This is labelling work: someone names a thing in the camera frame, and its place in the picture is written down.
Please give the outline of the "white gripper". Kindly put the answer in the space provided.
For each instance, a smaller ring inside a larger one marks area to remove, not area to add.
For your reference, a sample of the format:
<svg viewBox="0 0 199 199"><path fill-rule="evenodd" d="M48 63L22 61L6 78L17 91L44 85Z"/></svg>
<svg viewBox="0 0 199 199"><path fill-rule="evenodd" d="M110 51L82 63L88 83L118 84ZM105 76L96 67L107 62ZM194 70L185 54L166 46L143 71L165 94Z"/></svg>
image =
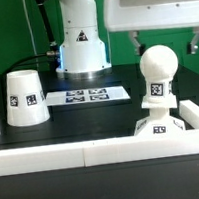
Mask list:
<svg viewBox="0 0 199 199"><path fill-rule="evenodd" d="M129 31L135 54L142 55L145 45L137 30L193 28L187 53L194 55L199 42L199 0L104 0L104 25L109 32Z"/></svg>

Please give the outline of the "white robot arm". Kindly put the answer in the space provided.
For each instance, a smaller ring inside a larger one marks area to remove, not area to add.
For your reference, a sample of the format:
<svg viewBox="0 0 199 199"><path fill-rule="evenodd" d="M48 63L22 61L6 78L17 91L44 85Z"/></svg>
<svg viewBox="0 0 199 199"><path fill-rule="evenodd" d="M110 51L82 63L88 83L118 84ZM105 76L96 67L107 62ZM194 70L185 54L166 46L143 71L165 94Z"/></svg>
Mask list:
<svg viewBox="0 0 199 199"><path fill-rule="evenodd" d="M94 0L59 0L64 42L59 48L60 78L95 78L111 70L105 44L100 40ZM134 46L137 34L145 30L194 29L190 51L199 40L199 0L104 0L104 25L108 31L126 31Z"/></svg>

